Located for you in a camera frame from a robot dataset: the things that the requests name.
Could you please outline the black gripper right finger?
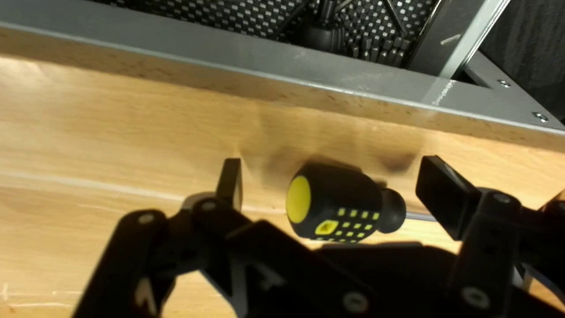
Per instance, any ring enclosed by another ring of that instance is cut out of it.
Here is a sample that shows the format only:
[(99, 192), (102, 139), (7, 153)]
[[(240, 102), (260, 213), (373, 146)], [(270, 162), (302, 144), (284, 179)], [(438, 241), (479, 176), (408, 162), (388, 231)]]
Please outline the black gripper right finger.
[(470, 181), (440, 156), (424, 156), (415, 193), (454, 241), (464, 238), (480, 200), (480, 192)]

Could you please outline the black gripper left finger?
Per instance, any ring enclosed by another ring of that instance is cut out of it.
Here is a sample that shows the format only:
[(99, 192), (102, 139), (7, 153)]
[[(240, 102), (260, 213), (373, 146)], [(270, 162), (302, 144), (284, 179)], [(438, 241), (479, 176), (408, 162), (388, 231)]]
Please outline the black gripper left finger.
[(242, 163), (237, 158), (228, 158), (223, 163), (215, 195), (223, 199), (228, 208), (235, 211), (242, 209)]

